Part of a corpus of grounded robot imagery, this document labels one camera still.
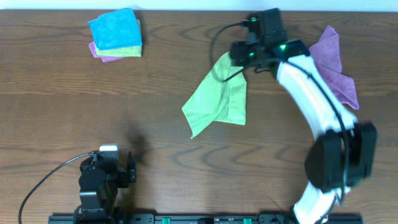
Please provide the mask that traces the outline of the light green cloth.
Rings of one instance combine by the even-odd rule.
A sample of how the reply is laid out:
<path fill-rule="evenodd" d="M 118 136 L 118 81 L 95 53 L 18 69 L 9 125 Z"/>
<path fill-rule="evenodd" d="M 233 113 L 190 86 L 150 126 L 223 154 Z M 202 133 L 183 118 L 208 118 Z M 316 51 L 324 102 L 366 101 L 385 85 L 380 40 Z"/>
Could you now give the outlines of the light green cloth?
<path fill-rule="evenodd" d="M 247 81 L 241 69 L 226 52 L 182 106 L 193 138 L 214 121 L 246 124 Z"/>

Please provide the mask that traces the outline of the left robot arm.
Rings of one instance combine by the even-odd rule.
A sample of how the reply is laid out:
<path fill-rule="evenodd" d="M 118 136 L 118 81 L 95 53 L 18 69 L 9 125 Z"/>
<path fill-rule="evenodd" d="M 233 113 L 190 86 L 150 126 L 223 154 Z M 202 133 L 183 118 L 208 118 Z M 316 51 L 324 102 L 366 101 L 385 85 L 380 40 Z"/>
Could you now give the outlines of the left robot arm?
<path fill-rule="evenodd" d="M 115 207 L 118 190 L 137 179 L 136 162 L 127 155 L 126 167 L 119 168 L 118 151 L 93 151 L 80 164 L 81 204 L 73 213 L 73 223 L 121 223 L 121 212 Z"/>

